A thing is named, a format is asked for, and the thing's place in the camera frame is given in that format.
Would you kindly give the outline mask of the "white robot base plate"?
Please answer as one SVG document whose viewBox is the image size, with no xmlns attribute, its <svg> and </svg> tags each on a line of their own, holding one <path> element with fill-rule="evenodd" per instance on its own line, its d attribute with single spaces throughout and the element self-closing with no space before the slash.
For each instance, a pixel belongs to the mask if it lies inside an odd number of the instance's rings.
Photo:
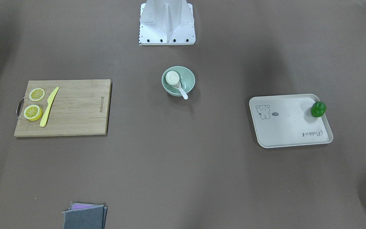
<svg viewBox="0 0 366 229">
<path fill-rule="evenodd" d="M 186 0 L 147 0 L 139 22 L 139 45 L 196 43 L 193 6 Z"/>
</svg>

